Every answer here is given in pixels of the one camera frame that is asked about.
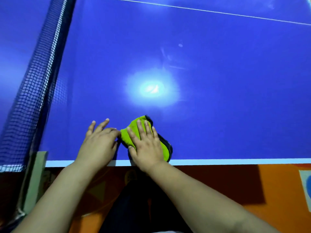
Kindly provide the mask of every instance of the cleaning mitt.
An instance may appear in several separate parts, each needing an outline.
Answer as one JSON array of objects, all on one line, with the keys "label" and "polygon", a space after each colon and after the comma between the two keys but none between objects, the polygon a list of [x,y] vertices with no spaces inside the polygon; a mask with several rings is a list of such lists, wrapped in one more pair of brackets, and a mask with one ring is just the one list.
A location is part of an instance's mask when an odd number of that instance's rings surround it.
[{"label": "cleaning mitt", "polygon": [[[133,120],[130,123],[129,127],[132,129],[132,131],[135,133],[135,135],[140,139],[138,127],[137,127],[137,120],[138,119],[140,119],[140,121],[142,122],[142,127],[144,128],[145,131],[146,131],[145,125],[144,125],[145,120],[147,120],[149,122],[150,129],[153,126],[153,121],[150,119],[150,117],[148,115],[145,115],[145,116],[142,116],[142,117],[139,117],[139,118]],[[169,160],[171,159],[172,153],[173,153],[173,147],[160,134],[158,134],[158,137],[161,141],[161,146],[163,149],[163,158],[165,161],[169,162]],[[135,145],[133,144],[132,140],[130,139],[130,136],[127,132],[127,129],[121,129],[121,140],[122,140],[122,144],[126,148],[128,148],[129,146],[133,146],[136,149]]]}]

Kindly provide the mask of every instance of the leg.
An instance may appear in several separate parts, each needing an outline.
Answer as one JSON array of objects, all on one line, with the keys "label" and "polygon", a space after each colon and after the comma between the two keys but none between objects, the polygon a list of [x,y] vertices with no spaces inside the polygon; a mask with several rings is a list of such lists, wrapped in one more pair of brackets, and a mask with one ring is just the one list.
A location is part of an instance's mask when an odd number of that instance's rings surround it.
[{"label": "leg", "polygon": [[136,180],[130,181],[123,189],[99,230],[99,233],[121,232],[150,232],[147,195]]},{"label": "leg", "polygon": [[151,181],[151,229],[152,232],[178,231],[192,233],[172,201],[161,188]]}]

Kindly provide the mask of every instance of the blue circle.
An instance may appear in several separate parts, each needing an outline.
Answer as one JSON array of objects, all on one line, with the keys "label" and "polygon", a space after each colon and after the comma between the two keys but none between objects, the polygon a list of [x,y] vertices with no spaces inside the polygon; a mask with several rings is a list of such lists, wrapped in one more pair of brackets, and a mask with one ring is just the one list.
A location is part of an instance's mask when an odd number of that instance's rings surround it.
[{"label": "blue circle", "polygon": [[311,198],[311,176],[309,176],[307,179],[307,193]]}]

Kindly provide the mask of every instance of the hand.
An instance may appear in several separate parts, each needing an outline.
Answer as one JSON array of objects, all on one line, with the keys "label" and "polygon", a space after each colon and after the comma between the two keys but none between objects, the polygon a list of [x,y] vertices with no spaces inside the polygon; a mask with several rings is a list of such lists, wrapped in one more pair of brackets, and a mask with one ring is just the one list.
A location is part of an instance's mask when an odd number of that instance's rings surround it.
[{"label": "hand", "polygon": [[95,121],[91,123],[74,162],[75,164],[97,172],[112,160],[117,149],[115,139],[121,133],[115,128],[104,129],[108,123],[109,119],[106,119],[95,130]]},{"label": "hand", "polygon": [[141,140],[135,135],[132,129],[127,128],[127,132],[137,149],[135,150],[134,147],[130,146],[128,150],[140,170],[148,173],[159,162],[165,162],[163,150],[156,129],[152,127],[152,133],[148,121],[145,121],[146,132],[142,127],[140,119],[137,120],[137,127]]}]

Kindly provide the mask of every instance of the person's left arm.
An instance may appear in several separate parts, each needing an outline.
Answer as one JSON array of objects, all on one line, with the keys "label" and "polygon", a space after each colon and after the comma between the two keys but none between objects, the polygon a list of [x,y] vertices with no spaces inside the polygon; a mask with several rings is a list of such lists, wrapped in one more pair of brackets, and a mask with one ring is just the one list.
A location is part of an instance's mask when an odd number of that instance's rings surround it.
[{"label": "person's left arm", "polygon": [[92,122],[76,160],[61,171],[13,233],[68,232],[72,216],[86,187],[115,154],[115,139],[120,131],[114,128],[104,129],[108,123],[107,119],[94,130],[95,122]]}]

